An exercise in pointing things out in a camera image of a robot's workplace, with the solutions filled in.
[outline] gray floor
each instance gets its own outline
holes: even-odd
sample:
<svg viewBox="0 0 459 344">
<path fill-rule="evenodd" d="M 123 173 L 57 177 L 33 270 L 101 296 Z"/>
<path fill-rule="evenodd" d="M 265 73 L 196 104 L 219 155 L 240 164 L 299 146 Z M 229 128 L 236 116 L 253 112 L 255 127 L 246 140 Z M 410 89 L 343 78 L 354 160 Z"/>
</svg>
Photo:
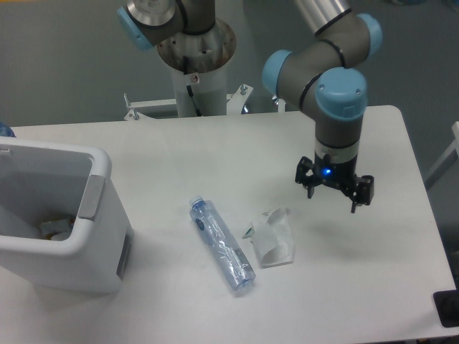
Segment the gray floor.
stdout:
<svg viewBox="0 0 459 344">
<path fill-rule="evenodd" d="M 12 126 L 121 120 L 124 92 L 131 101 L 172 98 L 156 51 L 137 51 L 118 24 L 115 12 L 124 3 L 0 3 L 0 120 Z M 351 4 L 378 18 L 384 30 L 381 51 L 359 67 L 368 79 L 370 105 L 403 112 L 425 175 L 453 140 L 451 125 L 459 120 L 459 14 L 441 0 Z M 308 27 L 287 0 L 217 0 L 217 14 L 237 35 L 229 90 L 252 85 L 252 111 L 274 111 L 261 85 L 262 66 L 278 49 L 312 43 Z M 445 247 L 459 249 L 459 163 L 429 196 Z"/>
</svg>

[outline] trash bin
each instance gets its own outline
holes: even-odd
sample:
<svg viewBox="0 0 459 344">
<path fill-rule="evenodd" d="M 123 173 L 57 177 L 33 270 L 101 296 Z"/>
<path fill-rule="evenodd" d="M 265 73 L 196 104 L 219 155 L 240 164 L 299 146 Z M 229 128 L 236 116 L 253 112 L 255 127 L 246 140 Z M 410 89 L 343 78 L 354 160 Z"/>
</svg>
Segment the trash bin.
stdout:
<svg viewBox="0 0 459 344">
<path fill-rule="evenodd" d="M 0 137 L 0 265 L 36 285 L 117 291 L 133 230 L 110 173 L 99 148 Z M 42 236 L 68 216 L 68 239 Z"/>
</svg>

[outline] blue joint cap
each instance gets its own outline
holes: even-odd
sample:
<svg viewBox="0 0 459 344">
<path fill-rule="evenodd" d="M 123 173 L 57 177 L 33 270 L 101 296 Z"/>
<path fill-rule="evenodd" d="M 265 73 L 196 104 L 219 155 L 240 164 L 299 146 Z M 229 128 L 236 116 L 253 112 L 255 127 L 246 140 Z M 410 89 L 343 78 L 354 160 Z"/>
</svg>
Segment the blue joint cap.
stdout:
<svg viewBox="0 0 459 344">
<path fill-rule="evenodd" d="M 148 50 L 153 48 L 153 45 L 143 35 L 142 31 L 137 27 L 136 23 L 129 17 L 128 12 L 123 7 L 117 11 L 118 19 L 120 19 L 121 26 L 129 36 L 129 39 L 134 42 L 140 50 Z"/>
<path fill-rule="evenodd" d="M 263 67 L 262 83 L 265 89 L 270 91 L 272 95 L 278 94 L 278 79 L 280 69 L 284 64 L 285 59 L 292 52 L 288 50 L 279 50 L 270 56 Z"/>
<path fill-rule="evenodd" d="M 9 138 L 15 138 L 13 130 L 8 126 L 0 122 L 0 136 L 6 136 Z"/>
<path fill-rule="evenodd" d="M 363 116 L 368 98 L 365 77 L 353 69 L 333 68 L 317 81 L 316 101 L 329 117 L 341 122 Z"/>
<path fill-rule="evenodd" d="M 382 46 L 382 29 L 379 22 L 369 14 L 357 14 L 368 26 L 370 33 L 370 51 L 368 57 L 372 56 Z"/>
</svg>

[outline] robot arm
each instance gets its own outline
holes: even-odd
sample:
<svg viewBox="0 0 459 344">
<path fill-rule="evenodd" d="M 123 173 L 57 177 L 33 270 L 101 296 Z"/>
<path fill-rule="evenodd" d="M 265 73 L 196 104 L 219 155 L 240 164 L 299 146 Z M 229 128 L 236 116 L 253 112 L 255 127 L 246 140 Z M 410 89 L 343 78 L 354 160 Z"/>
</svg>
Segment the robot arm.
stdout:
<svg viewBox="0 0 459 344">
<path fill-rule="evenodd" d="M 178 32 L 204 34 L 215 24 L 214 0 L 128 0 L 118 18 L 137 48 L 147 50 Z"/>
<path fill-rule="evenodd" d="M 280 50 L 263 69 L 263 84 L 316 122 L 314 163 L 302 157 L 295 181 L 308 189 L 325 185 L 352 200 L 351 211 L 370 205 L 372 176 L 355 174 L 366 80 L 352 67 L 381 46 L 382 31 L 368 14 L 356 16 L 345 0 L 295 0 L 317 42 L 303 52 Z"/>
</svg>

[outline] plastic bottle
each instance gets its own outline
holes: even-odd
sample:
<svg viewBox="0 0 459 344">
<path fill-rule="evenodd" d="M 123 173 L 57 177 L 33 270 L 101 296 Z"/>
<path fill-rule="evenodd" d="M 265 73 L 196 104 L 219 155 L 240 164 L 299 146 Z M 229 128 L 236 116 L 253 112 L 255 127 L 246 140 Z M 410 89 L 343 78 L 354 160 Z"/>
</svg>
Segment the plastic bottle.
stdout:
<svg viewBox="0 0 459 344">
<path fill-rule="evenodd" d="M 250 263 L 211 201 L 201 196 L 190 200 L 189 215 L 204 242 L 212 250 L 220 269 L 234 291 L 251 285 L 255 279 Z"/>
</svg>

